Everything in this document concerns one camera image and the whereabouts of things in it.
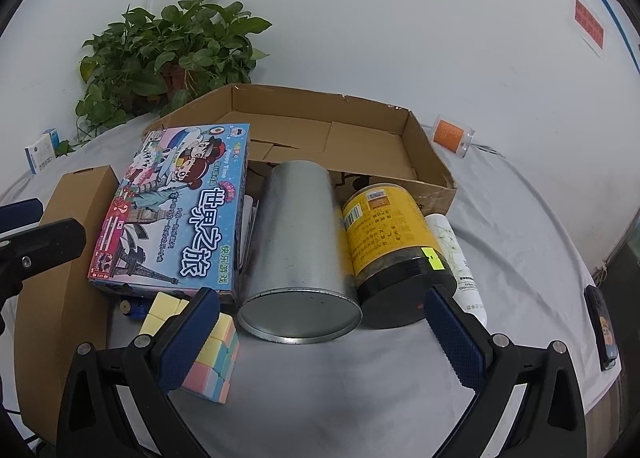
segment board game box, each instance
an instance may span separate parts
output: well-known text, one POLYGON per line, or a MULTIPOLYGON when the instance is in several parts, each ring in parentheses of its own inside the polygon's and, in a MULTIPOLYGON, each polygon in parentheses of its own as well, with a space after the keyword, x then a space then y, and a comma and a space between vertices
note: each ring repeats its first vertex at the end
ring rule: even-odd
POLYGON ((150 131, 104 219, 89 280, 123 295, 230 292, 248 142, 248 124, 150 131))

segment metal bolt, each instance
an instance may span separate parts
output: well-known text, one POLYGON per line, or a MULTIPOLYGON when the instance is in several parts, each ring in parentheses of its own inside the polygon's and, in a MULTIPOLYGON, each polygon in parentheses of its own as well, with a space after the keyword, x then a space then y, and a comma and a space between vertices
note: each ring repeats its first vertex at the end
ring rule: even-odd
POLYGON ((564 353, 566 351, 566 344, 562 341, 554 341, 552 344, 553 349, 558 353, 564 353))
POLYGON ((151 337, 146 334, 142 334, 136 337, 133 341, 136 348, 146 348, 151 344, 151 337))
POLYGON ((497 333, 494 335, 494 344, 499 348, 506 348, 509 345, 509 338, 506 335, 497 333))
POLYGON ((80 355, 87 355, 91 351, 91 345, 89 343, 82 343, 78 346, 78 353, 80 355))

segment metal cylinder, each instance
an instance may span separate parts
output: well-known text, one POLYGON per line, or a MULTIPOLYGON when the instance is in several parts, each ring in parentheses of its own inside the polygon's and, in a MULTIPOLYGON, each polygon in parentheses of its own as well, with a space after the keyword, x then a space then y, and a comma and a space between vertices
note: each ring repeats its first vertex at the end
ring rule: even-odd
POLYGON ((306 344, 360 323, 342 215, 323 167, 293 160, 271 171, 249 243, 238 297, 248 332, 306 344))

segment pastel puzzle cube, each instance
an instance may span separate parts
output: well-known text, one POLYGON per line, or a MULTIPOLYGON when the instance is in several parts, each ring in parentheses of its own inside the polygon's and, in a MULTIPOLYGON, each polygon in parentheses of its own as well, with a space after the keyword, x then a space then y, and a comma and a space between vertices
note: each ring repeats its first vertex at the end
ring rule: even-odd
MULTIPOLYGON (((169 317, 181 313, 188 304, 189 301, 185 299, 159 292, 142 324, 140 333, 155 335, 169 317)), ((238 349, 238 334, 234 320, 230 315, 221 313, 184 379, 182 388, 207 400, 224 404, 229 392, 231 373, 238 356, 238 349)))

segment open cardboard box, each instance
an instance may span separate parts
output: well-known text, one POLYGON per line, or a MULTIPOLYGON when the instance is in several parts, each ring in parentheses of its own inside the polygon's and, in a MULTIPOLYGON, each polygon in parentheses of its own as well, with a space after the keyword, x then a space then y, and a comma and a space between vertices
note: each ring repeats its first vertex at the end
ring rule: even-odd
POLYGON ((353 194, 353 180, 360 175, 370 176, 371 184, 405 187, 424 214, 445 214, 456 193, 449 170, 411 111, 356 97, 229 85, 156 120, 145 134, 238 122, 250 124, 246 192, 253 198, 271 167, 288 160, 310 160, 329 170, 342 184, 336 187, 341 203, 353 194))
MULTIPOLYGON (((422 212, 446 213, 456 193, 414 114, 404 108, 290 88, 231 85, 153 123, 162 127, 248 122, 247 192, 259 196, 274 164, 311 160, 327 168, 338 198, 353 193, 354 175, 404 186, 422 212)), ((55 443, 66 374, 82 342, 104 348, 108 299, 87 281, 95 242, 118 182, 109 167, 64 175, 42 223, 73 217, 86 229, 77 260, 28 279, 20 294, 14 362, 23 422, 55 443)))

